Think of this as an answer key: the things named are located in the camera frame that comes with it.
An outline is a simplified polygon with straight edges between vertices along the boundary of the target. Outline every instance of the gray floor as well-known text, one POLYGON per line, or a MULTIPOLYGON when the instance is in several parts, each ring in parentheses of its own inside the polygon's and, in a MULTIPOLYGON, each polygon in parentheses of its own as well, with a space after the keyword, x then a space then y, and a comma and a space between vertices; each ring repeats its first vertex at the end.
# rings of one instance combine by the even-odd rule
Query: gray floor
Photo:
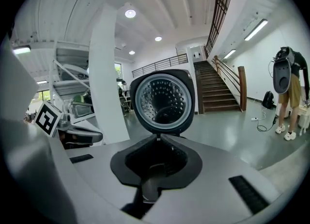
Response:
MULTIPOLYGON (((275 133, 277 125, 268 132, 259 132, 257 122, 251 118, 262 118, 260 103, 248 100, 245 112, 227 111, 210 112, 195 115, 191 126, 181 135, 203 144, 214 146, 235 154, 257 170, 269 167, 296 151, 310 134, 297 137, 293 141, 284 140, 284 133, 275 133)), ((266 119, 260 125, 270 128, 275 115, 274 110, 266 110, 266 119)), ((137 120, 135 113, 131 112, 125 117, 130 138, 137 138, 150 134, 137 120)))

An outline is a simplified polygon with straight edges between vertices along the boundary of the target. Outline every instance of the person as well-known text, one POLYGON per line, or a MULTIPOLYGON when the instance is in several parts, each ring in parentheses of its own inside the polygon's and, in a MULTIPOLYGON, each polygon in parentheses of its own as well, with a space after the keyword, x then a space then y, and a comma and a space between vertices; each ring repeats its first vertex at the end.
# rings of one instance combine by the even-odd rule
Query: person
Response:
POLYGON ((305 92, 306 92, 306 101, 305 103, 309 105, 309 77, 308 77, 308 66, 305 58, 300 54, 300 52, 295 52, 291 48, 281 48, 277 53, 276 58, 284 57, 283 51, 292 51, 294 56, 294 63, 291 66, 291 81, 288 88, 288 91, 284 94, 279 95, 279 103, 281 103, 281 109, 279 114, 279 126, 276 129, 276 133, 280 134, 285 131, 284 117, 288 102, 290 100, 290 105, 293 108, 291 112, 290 126, 288 132, 285 134, 284 139, 294 140, 296 138, 296 133, 294 132, 294 127, 297 121, 298 112, 299 112, 299 102, 301 98, 301 87, 299 81, 299 71, 303 70, 304 81, 305 81, 305 92))

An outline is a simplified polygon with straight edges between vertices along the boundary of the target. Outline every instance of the wooden stair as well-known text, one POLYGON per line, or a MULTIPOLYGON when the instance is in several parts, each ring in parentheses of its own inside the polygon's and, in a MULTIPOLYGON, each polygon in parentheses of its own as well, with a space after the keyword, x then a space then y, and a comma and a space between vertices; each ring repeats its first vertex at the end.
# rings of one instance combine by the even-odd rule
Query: wooden stair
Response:
POLYGON ((207 61, 194 63, 200 71, 203 112, 240 110, 226 83, 207 61))

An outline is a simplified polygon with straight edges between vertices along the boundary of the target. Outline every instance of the handrail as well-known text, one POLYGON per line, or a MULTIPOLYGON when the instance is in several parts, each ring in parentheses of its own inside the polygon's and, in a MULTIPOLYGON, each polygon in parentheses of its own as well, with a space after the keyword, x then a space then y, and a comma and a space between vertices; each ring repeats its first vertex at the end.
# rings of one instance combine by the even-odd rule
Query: handrail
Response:
POLYGON ((225 63, 223 63, 221 60, 217 60, 217 61, 220 62, 221 65, 223 64, 227 69, 229 69, 232 73, 234 73, 234 75, 235 75, 238 79, 240 79, 239 76, 237 75, 237 73, 235 73, 229 66, 227 66, 225 63))
POLYGON ((211 29, 205 47, 206 56, 208 57, 216 40, 222 24, 224 22, 230 0, 215 0, 215 9, 211 23, 211 29))
POLYGON ((160 61, 157 61, 155 63, 152 64, 148 64, 144 67, 141 67, 139 69, 136 69, 134 71, 132 71, 132 76, 135 77, 140 77, 144 74, 148 74, 151 73, 153 71, 158 71, 161 70, 163 68, 166 67, 170 67, 170 66, 174 66, 174 65, 178 65, 178 64, 184 64, 184 63, 188 63, 188 59, 187 59, 187 54, 181 54, 181 55, 177 55, 171 58, 167 58, 167 59, 163 59, 160 61))
POLYGON ((225 63, 223 63, 222 61, 219 61, 217 56, 214 56, 214 59, 212 60, 212 62, 216 66, 217 73, 220 76, 221 76, 220 72, 224 73, 224 75, 230 80, 230 82, 232 82, 234 87, 238 90, 238 92, 240 93, 240 108, 241 110, 245 111, 247 109, 247 79, 246 79, 246 73, 245 73, 244 66, 238 67, 238 72, 239 72, 239 75, 238 75, 231 68, 229 68, 225 63), (240 89, 233 82, 233 80, 237 82, 240 89))

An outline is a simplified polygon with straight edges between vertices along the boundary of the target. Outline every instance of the white sneaker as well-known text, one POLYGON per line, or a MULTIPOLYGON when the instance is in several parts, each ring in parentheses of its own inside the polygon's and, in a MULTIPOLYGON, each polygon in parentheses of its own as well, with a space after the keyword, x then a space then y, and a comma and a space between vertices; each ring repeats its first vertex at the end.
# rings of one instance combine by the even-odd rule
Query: white sneaker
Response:
POLYGON ((296 133, 292 132, 291 134, 287 132, 284 136, 287 141, 294 140, 296 138, 296 133))
POLYGON ((278 134, 280 134, 280 133, 282 133, 282 132, 284 132, 284 131, 285 131, 285 125, 284 125, 284 124, 282 124, 281 127, 278 127, 278 128, 276 129, 276 133, 278 133, 278 134))

